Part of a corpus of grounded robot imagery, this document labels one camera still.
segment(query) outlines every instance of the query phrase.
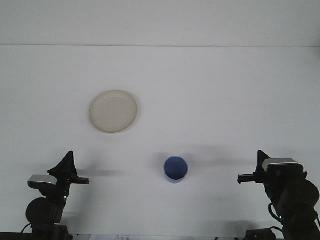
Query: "plate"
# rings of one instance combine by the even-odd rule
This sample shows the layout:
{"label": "plate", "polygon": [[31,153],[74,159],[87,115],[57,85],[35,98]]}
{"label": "plate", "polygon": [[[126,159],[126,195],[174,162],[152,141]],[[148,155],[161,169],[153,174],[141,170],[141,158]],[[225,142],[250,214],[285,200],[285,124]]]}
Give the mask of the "plate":
{"label": "plate", "polygon": [[138,114],[135,98],[127,91],[109,90],[92,102],[89,110],[94,127],[105,133],[119,133],[129,128]]}

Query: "table surface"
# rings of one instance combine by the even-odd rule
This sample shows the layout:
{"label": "table surface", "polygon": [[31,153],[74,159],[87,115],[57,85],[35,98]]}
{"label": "table surface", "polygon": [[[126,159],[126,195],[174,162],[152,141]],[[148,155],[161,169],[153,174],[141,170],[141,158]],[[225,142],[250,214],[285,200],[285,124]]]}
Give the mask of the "table surface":
{"label": "table surface", "polygon": [[[91,181],[70,188],[61,223],[71,233],[233,237],[276,225],[263,185],[237,178],[262,149],[320,186],[319,49],[0,46],[1,230],[26,225],[41,197],[28,179],[68,151]],[[89,119],[111,89],[139,106],[117,134]],[[163,173],[170,156],[189,166],[178,184]]]}

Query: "cable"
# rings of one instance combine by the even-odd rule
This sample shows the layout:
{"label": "cable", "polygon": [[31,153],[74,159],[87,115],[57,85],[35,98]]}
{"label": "cable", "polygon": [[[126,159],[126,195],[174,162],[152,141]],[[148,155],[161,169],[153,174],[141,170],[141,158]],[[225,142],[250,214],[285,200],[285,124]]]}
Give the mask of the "cable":
{"label": "cable", "polygon": [[270,227],[270,229],[276,229],[276,230],[278,230],[278,231],[282,232],[282,229],[281,229],[281,228],[279,228],[279,227],[277,227],[277,226],[272,226],[272,227]]}
{"label": "cable", "polygon": [[277,220],[279,223],[281,223],[281,221],[280,221],[280,218],[278,218],[275,214],[274,214],[274,212],[272,211],[272,209],[271,209],[271,206],[272,206],[272,203],[270,203],[269,204],[269,213],[270,213],[270,215],[275,219],[275,220]]}
{"label": "cable", "polygon": [[24,231],[26,230],[26,228],[29,227],[30,225],[31,225],[31,223],[27,224],[27,225],[22,229],[21,233],[23,234]]}

